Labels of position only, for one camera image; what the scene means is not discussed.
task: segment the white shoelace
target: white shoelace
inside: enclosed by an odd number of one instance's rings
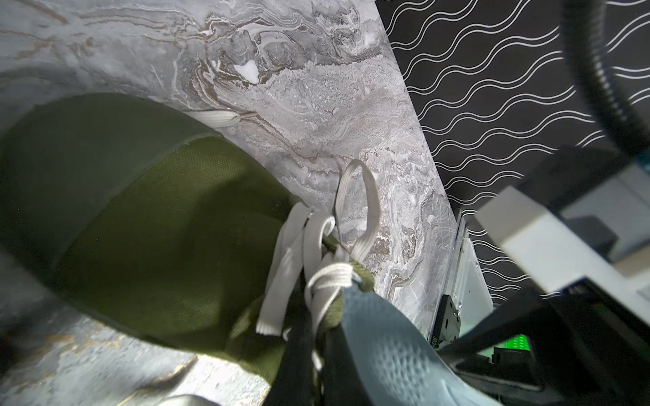
[[[311,313],[312,328],[316,334],[321,320],[342,288],[352,286],[353,270],[350,257],[362,263],[370,252],[379,231],[379,192],[368,167],[354,159],[345,169],[339,183],[335,212],[341,218],[345,196],[350,188],[354,170],[361,167],[365,185],[368,217],[366,231],[359,237],[348,254],[339,245],[334,254],[322,254],[323,236],[332,233],[334,217],[322,211],[311,210],[297,203],[278,233],[271,268],[266,280],[266,297],[262,303],[255,330],[264,335],[280,336],[300,270],[305,272],[305,303]]]

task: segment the marble floor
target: marble floor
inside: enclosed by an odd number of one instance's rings
[[[255,111],[224,136],[326,210],[359,158],[382,204],[366,260],[377,293],[430,328],[455,220],[374,1],[5,0],[2,11],[0,130],[36,104],[88,92]],[[344,241],[365,228],[361,181],[350,196]],[[180,393],[224,406],[263,400],[260,378],[123,336],[2,253],[0,275],[3,343],[19,358],[0,375],[4,405],[145,405]]]

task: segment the green fabric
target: green fabric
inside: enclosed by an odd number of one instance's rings
[[[180,145],[219,134],[186,114],[122,94],[32,109],[0,141],[0,211],[50,268],[109,199]]]
[[[91,101],[91,109],[72,99],[76,102],[64,99],[36,109],[7,134],[10,141],[0,150],[0,175],[11,186],[0,199],[3,243],[47,286],[106,324],[156,344],[237,362],[272,382],[285,343],[282,337],[256,334],[255,324],[278,232],[299,198],[244,151],[180,112],[122,95],[80,98]],[[84,112],[87,128],[78,125],[79,111],[71,108]],[[120,117],[107,112],[126,110],[128,120],[108,124]],[[148,129],[159,131],[159,122],[180,134],[156,142]],[[187,125],[176,125],[183,122]],[[104,124],[108,130],[100,129]],[[28,159],[25,140],[47,138],[35,131],[50,131],[54,138],[65,134],[68,148],[57,146],[58,157],[38,146],[35,156],[85,171],[73,176],[78,193],[70,180],[57,179],[72,169],[52,176],[47,166]],[[116,131],[124,134],[116,136]],[[113,137],[122,141],[109,142]],[[148,142],[151,148],[142,146]],[[78,157],[102,155],[106,145],[111,145],[112,165],[106,157],[97,165]],[[128,158],[120,158],[120,149]],[[29,175],[16,175],[22,171]],[[85,189],[94,177],[101,187]],[[37,187],[24,184],[41,178],[65,187],[43,187],[37,193]],[[54,208],[47,205],[52,196],[58,202]],[[25,207],[33,215],[19,213]],[[75,217],[78,207],[90,209]],[[72,228],[49,234],[62,221],[56,216],[83,225],[67,245]],[[29,231],[42,237],[34,239]],[[61,244],[64,253],[50,264],[51,247]],[[335,244],[331,238],[326,242],[330,249]],[[363,279],[362,289],[372,290],[368,270],[356,263],[354,269]],[[302,300],[301,293],[292,296],[286,327]],[[319,331],[338,325],[342,311],[339,296]]]
[[[289,196],[232,144],[195,140],[112,199],[58,276],[66,296],[141,336],[248,363],[275,354],[279,364],[281,338],[256,335],[260,348],[225,350],[235,322],[264,293]],[[271,380],[270,369],[256,372]]]

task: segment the white plastic part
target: white plastic part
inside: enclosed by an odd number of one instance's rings
[[[650,175],[632,164],[560,214],[565,220],[597,217],[617,236],[608,259],[623,260],[650,241]]]
[[[547,293],[588,278],[650,324],[650,297],[544,206],[509,186],[476,214],[490,237]]]
[[[615,263],[613,267],[636,287],[650,306],[650,245]]]
[[[476,327],[494,309],[492,297],[469,237],[465,237],[461,248],[452,301],[456,304],[458,317],[461,320],[460,336]]]

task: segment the black cable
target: black cable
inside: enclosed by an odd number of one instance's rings
[[[619,91],[605,63],[606,0],[564,0],[562,32],[566,61],[591,113],[624,153],[650,148],[650,130]]]

